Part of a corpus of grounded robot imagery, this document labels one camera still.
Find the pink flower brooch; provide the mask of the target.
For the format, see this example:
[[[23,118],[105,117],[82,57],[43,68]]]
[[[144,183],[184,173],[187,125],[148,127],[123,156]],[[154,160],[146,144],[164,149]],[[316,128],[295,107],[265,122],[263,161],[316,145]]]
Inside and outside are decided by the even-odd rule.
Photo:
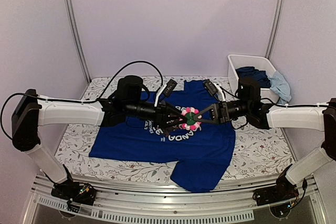
[[[182,110],[182,115],[187,118],[186,122],[182,123],[179,128],[187,131],[197,131],[201,127],[201,122],[194,119],[194,116],[199,113],[199,110],[194,107],[186,107]]]

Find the blue printed t-shirt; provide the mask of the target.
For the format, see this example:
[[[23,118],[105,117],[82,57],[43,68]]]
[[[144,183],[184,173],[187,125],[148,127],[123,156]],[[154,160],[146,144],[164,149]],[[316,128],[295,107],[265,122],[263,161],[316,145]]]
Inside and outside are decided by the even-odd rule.
[[[175,162],[170,179],[192,193],[213,190],[226,172],[236,133],[223,125],[184,124],[169,136],[151,121],[130,118],[126,124],[102,127],[89,157],[127,162]]]

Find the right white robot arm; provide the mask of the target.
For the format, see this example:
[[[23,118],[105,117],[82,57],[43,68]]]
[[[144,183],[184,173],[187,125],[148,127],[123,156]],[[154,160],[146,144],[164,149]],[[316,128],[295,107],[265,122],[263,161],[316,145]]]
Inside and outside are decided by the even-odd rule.
[[[239,117],[258,129],[298,128],[317,130],[324,133],[320,147],[304,158],[289,165],[276,179],[275,185],[256,189],[253,200],[258,206],[273,204],[294,198],[287,206],[291,210],[303,199],[297,185],[302,183],[306,190],[306,178],[327,163],[335,160],[335,99],[327,103],[308,105],[281,105],[269,98],[262,98],[260,85],[252,78],[238,80],[234,101],[224,99],[211,104],[193,116],[196,122],[225,124]]]

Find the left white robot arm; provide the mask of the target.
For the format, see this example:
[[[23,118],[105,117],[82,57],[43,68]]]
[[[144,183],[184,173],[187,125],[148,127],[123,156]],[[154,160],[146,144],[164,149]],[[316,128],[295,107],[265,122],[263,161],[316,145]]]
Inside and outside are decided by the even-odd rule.
[[[118,81],[117,89],[108,98],[96,100],[62,100],[38,95],[28,89],[12,114],[13,146],[30,156],[53,183],[52,196],[73,203],[92,206],[97,191],[89,183],[73,180],[69,170],[42,146],[38,135],[40,126],[51,124],[87,124],[112,127],[133,117],[152,121],[153,125],[169,133],[187,121],[174,106],[141,100],[146,87],[138,76],[126,76]]]

